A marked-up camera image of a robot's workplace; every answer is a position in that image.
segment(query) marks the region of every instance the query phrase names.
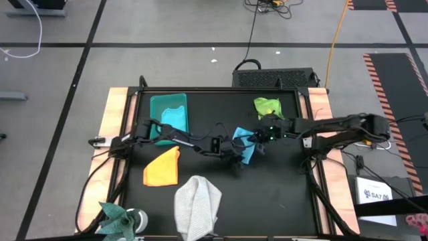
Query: orange and black striped tape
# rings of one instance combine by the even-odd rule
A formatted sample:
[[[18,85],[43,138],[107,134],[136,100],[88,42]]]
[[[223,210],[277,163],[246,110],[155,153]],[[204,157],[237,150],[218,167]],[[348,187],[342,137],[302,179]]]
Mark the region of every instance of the orange and black striped tape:
[[[347,1],[348,1],[348,9],[354,10],[354,2],[352,0],[347,0]]]
[[[397,12],[397,6],[394,3],[394,0],[385,0],[385,3],[387,4],[387,9],[389,11]]]
[[[396,123],[394,123],[395,117],[393,111],[391,110],[391,107],[389,106],[387,96],[383,91],[382,84],[377,75],[375,65],[373,64],[372,59],[368,54],[364,54],[364,61],[366,62],[368,73],[370,74],[374,89],[376,90],[376,94],[379,98],[379,101],[381,102],[382,110],[385,114],[385,117],[389,121],[391,121],[391,134],[395,139],[395,144],[397,145],[397,148],[399,150],[399,155],[403,160],[403,164],[405,166],[407,174],[409,175],[412,181],[412,185],[415,188],[415,193],[416,195],[422,195],[421,180],[419,180],[419,178],[417,177],[415,166],[413,165],[413,162],[410,158],[409,152],[406,148],[406,144],[404,143],[403,137],[401,136],[399,127]]]
[[[412,65],[412,67],[413,67],[413,70],[415,71],[415,73],[416,73],[416,76],[417,76],[417,78],[418,78],[418,80],[419,80],[419,82],[421,83],[421,85],[422,85],[422,89],[423,89],[423,91],[425,92],[425,94],[428,96],[428,88],[427,88],[427,85],[425,84],[425,82],[423,81],[423,79],[422,79],[422,76],[421,76],[421,74],[419,73],[419,70],[417,69],[417,67],[416,67],[416,64],[414,63],[414,61],[413,61],[413,58],[409,55],[409,54],[406,54],[407,55],[407,57],[408,57],[408,59],[409,59],[409,61],[410,61],[410,64]]]

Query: teal tray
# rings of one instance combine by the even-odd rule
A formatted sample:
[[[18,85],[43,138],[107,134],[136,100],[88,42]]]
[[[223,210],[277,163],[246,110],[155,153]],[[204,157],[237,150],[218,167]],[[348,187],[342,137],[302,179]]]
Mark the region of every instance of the teal tray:
[[[178,108],[180,106],[185,107],[185,122],[186,129],[182,130],[189,132],[189,122],[187,120],[187,96],[186,94],[167,94],[161,96],[153,96],[150,98],[150,118],[154,118],[158,121],[162,121],[162,113],[167,108]],[[156,132],[156,127],[152,127],[150,130],[150,138],[153,139],[159,134]],[[155,145],[172,145],[176,144],[174,141],[159,141]]]

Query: gray towel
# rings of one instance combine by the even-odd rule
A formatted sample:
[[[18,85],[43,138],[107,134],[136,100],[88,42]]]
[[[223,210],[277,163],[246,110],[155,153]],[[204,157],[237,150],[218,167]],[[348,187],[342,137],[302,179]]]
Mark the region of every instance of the gray towel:
[[[174,216],[177,232],[184,241],[213,234],[221,192],[205,177],[192,176],[175,193]]]

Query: concrete floor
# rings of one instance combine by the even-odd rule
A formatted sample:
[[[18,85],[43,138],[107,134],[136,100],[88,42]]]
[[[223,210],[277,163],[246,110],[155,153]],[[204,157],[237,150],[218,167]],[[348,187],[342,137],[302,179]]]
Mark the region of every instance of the concrete floor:
[[[343,0],[305,0],[293,18],[257,15],[254,42],[330,43]],[[84,43],[100,0],[69,0],[64,19],[43,18],[43,42]],[[7,1],[0,10],[10,9]],[[428,13],[401,13],[413,42],[428,43]],[[94,43],[201,43],[248,41],[253,13],[240,0],[107,0]],[[36,42],[35,18],[0,14],[2,43]],[[340,43],[405,43],[390,11],[348,11]],[[33,48],[13,48],[13,54]],[[0,55],[0,90],[20,90],[27,102],[0,102],[0,240],[13,240],[45,160],[83,48],[42,48],[30,59]],[[27,238],[70,235],[93,149],[87,140],[98,134],[108,89],[136,86],[143,74],[149,86],[231,86],[231,72],[246,48],[92,48],[35,209]],[[263,68],[312,67],[326,76],[328,48],[251,48]],[[358,112],[383,114],[362,55],[409,53],[406,48],[336,49],[330,75],[334,116]],[[428,49],[418,49],[428,65]],[[385,177],[406,177],[402,161],[382,151],[365,153],[366,164]],[[353,163],[344,157],[349,173]]]

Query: orange cloth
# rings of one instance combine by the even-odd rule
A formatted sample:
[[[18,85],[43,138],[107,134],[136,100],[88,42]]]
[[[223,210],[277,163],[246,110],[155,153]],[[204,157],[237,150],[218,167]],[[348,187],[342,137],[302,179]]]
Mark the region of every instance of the orange cloth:
[[[142,173],[142,183],[149,187],[179,183],[179,147],[173,147],[149,163]]]

